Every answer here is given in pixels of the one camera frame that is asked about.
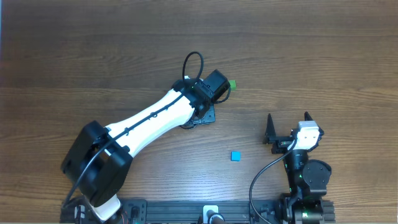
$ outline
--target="robotic arm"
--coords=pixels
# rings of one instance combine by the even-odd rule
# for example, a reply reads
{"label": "robotic arm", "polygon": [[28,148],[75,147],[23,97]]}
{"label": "robotic arm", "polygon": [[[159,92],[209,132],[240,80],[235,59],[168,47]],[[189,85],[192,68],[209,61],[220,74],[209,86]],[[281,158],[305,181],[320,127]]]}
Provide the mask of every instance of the robotic arm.
{"label": "robotic arm", "polygon": [[118,222],[122,205],[116,193],[134,156],[174,127],[208,123],[201,122],[206,116],[211,117],[207,112],[214,113],[213,104],[226,90],[230,93],[229,81],[219,71],[213,71],[204,80],[199,79],[200,73],[196,79],[176,81],[161,100],[131,118],[105,128],[97,121],[87,124],[62,162],[61,170],[75,184],[63,208],[79,187],[98,221]]}

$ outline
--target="wooden table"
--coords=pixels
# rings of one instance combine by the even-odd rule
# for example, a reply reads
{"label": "wooden table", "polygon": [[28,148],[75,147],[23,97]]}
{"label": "wooden table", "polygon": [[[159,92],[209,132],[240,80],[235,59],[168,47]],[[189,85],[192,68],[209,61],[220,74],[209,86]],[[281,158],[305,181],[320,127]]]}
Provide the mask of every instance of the wooden table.
{"label": "wooden table", "polygon": [[[57,222],[80,129],[155,103],[192,50],[204,77],[219,69],[237,90],[216,123],[135,157],[120,197],[247,200],[277,157],[261,142],[267,114],[288,134],[309,111],[326,132],[310,155],[333,168],[337,221],[397,221],[397,1],[4,0],[2,13],[0,221]],[[288,190],[277,164],[254,197]]]}

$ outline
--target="wooden surface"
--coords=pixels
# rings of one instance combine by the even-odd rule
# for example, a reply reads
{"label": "wooden surface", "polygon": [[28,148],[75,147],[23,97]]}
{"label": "wooden surface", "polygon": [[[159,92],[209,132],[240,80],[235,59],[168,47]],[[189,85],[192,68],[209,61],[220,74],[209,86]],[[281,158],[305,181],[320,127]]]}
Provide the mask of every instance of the wooden surface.
{"label": "wooden surface", "polygon": [[[310,155],[333,168],[337,220],[397,221],[395,0],[3,0],[0,221],[57,222],[80,129],[155,103],[192,50],[204,77],[217,68],[237,90],[216,123],[173,129],[134,158],[121,197],[248,200],[277,157],[261,143],[267,113],[288,134],[309,111],[326,132]],[[254,197],[288,190],[277,164]]]}

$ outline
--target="green block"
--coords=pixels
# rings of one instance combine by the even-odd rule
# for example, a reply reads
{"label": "green block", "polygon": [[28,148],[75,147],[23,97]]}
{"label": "green block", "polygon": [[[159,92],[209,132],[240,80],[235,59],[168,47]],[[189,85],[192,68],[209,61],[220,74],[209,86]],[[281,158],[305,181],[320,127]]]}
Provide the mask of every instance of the green block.
{"label": "green block", "polygon": [[236,82],[235,82],[235,80],[230,80],[229,84],[231,84],[231,90],[236,90]]}

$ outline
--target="blue cube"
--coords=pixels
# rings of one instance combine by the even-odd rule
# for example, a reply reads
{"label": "blue cube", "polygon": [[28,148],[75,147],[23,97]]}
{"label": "blue cube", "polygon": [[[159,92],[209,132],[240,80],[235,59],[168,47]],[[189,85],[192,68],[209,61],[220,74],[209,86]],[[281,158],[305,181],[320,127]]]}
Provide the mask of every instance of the blue cube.
{"label": "blue cube", "polygon": [[239,162],[241,160],[241,152],[231,152],[231,161]]}

